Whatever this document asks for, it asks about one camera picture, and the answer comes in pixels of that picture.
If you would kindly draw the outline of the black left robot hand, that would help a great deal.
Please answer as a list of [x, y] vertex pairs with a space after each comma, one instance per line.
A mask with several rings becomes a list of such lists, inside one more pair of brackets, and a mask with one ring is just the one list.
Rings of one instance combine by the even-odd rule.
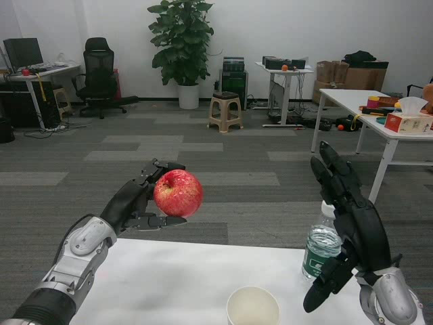
[[146, 211], [147, 203], [154, 199], [157, 181], [169, 171], [184, 170], [185, 166], [175, 162], [152, 159], [142, 168], [139, 176], [126, 182], [112, 197], [100, 218], [110, 224], [119, 235], [132, 228], [137, 231], [160, 230], [165, 227], [182, 225], [182, 217], [158, 216]]

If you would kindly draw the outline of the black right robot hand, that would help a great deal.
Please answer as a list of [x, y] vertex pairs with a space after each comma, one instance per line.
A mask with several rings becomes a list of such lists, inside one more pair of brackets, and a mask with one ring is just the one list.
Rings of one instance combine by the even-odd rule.
[[330, 294], [337, 294], [352, 278], [372, 287], [378, 272], [392, 266], [390, 246], [374, 204], [361, 193], [361, 180], [351, 162], [345, 161], [327, 142], [319, 145], [321, 158], [311, 158], [311, 169], [321, 185], [321, 196], [334, 206], [334, 227], [342, 240], [341, 253], [325, 262], [321, 274], [307, 292], [305, 312], [315, 311]]

